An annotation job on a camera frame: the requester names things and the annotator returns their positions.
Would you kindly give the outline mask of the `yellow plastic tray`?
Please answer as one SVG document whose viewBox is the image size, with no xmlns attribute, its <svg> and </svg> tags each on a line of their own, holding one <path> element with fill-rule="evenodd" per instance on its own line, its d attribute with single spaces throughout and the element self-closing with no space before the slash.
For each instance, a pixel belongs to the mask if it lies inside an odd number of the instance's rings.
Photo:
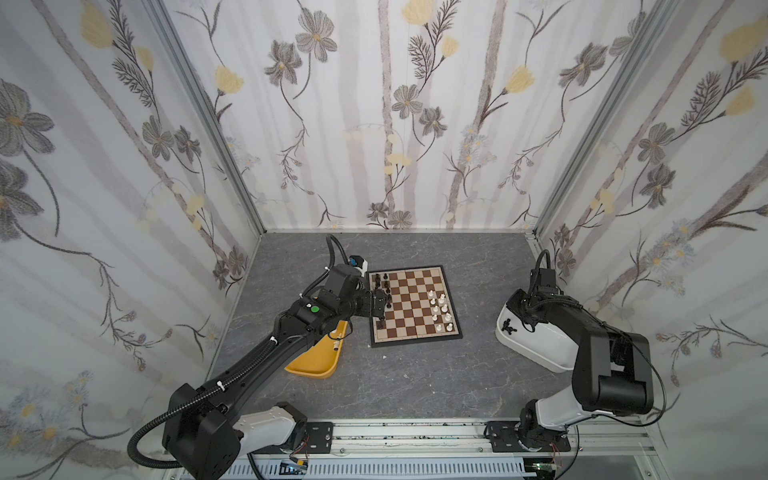
<svg viewBox="0 0 768 480">
<path fill-rule="evenodd" d="M 327 379 L 336 371 L 342 353 L 344 339 L 349 333 L 349 323 L 339 321 L 329 336 L 323 337 L 315 346 L 300 355 L 284 370 L 290 374 L 312 378 Z M 339 341 L 338 351 L 333 350 L 333 342 Z"/>
</svg>

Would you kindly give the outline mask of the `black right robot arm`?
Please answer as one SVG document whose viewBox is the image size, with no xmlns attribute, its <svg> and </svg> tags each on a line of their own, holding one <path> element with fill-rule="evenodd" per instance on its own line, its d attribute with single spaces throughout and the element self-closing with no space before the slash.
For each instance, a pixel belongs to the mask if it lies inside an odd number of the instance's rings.
<svg viewBox="0 0 768 480">
<path fill-rule="evenodd" d="M 524 325 L 549 324 L 576 345 L 571 383 L 562 391 L 529 401 L 517 427 L 519 443 L 539 450 L 569 429 L 597 417 L 620 421 L 651 412 L 654 369 L 648 340 L 597 319 L 564 294 L 551 268 L 531 270 L 529 288 L 511 306 Z"/>
</svg>

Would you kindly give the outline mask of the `brown folding chess board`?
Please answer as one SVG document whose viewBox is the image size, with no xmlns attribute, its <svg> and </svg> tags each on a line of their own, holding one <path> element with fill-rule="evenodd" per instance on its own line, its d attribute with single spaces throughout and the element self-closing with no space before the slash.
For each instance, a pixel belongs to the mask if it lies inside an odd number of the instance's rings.
<svg viewBox="0 0 768 480">
<path fill-rule="evenodd" d="M 373 271 L 367 280 L 385 296 L 383 313 L 370 319 L 371 347 L 463 337 L 441 265 Z"/>
</svg>

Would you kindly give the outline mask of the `white plastic tray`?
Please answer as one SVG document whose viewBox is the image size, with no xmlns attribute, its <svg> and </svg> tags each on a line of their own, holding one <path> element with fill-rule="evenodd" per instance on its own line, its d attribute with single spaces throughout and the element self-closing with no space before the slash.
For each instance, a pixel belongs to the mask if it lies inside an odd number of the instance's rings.
<svg viewBox="0 0 768 480">
<path fill-rule="evenodd" d="M 535 330 L 525 330 L 520 308 L 525 293 L 525 290 L 516 290 L 502 307 L 496 320 L 497 340 L 554 373 L 571 372 L 575 365 L 577 344 L 551 323 L 539 323 Z M 501 331 L 506 319 L 510 319 L 511 326 L 516 329 L 512 335 Z"/>
</svg>

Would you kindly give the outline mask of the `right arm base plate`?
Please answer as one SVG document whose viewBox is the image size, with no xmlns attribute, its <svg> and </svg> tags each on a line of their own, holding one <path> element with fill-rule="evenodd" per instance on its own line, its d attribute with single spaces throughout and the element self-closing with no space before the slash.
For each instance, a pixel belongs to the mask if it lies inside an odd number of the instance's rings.
<svg viewBox="0 0 768 480">
<path fill-rule="evenodd" d="M 489 421 L 483 437 L 494 453 L 567 453 L 572 450 L 565 431 L 537 425 L 525 428 L 520 421 Z"/>
</svg>

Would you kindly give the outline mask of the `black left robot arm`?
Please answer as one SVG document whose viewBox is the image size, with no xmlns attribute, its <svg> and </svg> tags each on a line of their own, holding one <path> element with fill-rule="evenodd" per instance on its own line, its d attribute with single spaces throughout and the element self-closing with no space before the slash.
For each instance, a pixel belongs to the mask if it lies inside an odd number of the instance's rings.
<svg viewBox="0 0 768 480">
<path fill-rule="evenodd" d="M 272 332 L 224 373 L 195 388 L 179 387 L 168 410 L 162 445 L 195 479 L 218 479 L 242 450 L 236 423 L 244 405 L 295 358 L 330 337 L 341 321 L 369 316 L 384 297 L 369 290 L 367 261 L 353 255 L 327 271 L 325 283 L 301 296 L 275 320 Z"/>
</svg>

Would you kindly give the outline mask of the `black chess piece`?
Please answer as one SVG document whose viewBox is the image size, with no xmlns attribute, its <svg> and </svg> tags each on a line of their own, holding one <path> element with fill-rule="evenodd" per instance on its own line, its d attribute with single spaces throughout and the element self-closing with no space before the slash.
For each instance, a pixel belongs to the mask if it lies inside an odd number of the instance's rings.
<svg viewBox="0 0 768 480">
<path fill-rule="evenodd" d="M 507 333 L 508 335 L 512 335 L 516 332 L 516 329 L 511 326 L 511 320 L 506 319 L 502 324 L 501 331 Z"/>
</svg>

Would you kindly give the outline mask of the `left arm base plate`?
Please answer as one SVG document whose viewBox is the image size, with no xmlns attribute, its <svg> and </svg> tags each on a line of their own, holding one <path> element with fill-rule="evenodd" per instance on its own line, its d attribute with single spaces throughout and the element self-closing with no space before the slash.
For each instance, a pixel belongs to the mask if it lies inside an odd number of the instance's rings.
<svg viewBox="0 0 768 480">
<path fill-rule="evenodd" d="M 330 454 L 333 442 L 333 422 L 308 422 L 300 430 L 292 455 Z"/>
</svg>

